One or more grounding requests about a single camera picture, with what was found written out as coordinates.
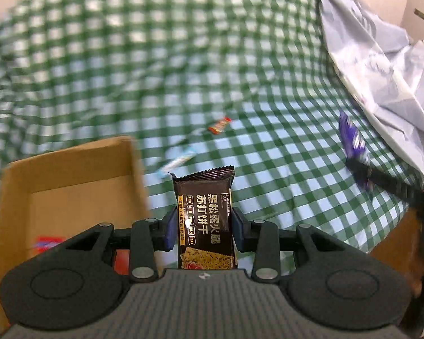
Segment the person's hand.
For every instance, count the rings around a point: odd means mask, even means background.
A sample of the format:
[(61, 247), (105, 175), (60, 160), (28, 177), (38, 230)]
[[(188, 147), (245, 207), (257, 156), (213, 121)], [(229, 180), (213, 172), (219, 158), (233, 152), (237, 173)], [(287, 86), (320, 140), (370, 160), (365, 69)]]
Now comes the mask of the person's hand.
[(412, 239), (411, 251), (408, 255), (408, 271), (405, 278), (410, 285), (413, 296), (417, 298), (424, 285), (424, 224), (422, 222), (419, 222), (418, 232)]

